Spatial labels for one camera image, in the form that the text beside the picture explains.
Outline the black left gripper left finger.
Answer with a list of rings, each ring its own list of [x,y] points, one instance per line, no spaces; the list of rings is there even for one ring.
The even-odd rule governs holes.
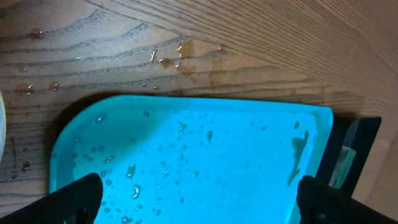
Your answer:
[[[103,183],[90,173],[34,203],[1,218],[1,224],[93,224],[103,198]]]

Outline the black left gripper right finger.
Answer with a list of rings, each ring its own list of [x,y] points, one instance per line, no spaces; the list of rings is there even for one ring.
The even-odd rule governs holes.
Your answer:
[[[309,175],[299,181],[296,201],[301,224],[397,224]]]

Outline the light blue plate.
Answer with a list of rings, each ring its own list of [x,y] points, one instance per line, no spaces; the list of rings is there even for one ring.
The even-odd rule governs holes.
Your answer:
[[[2,93],[0,93],[0,104],[0,161],[2,161],[6,143],[6,110]]]

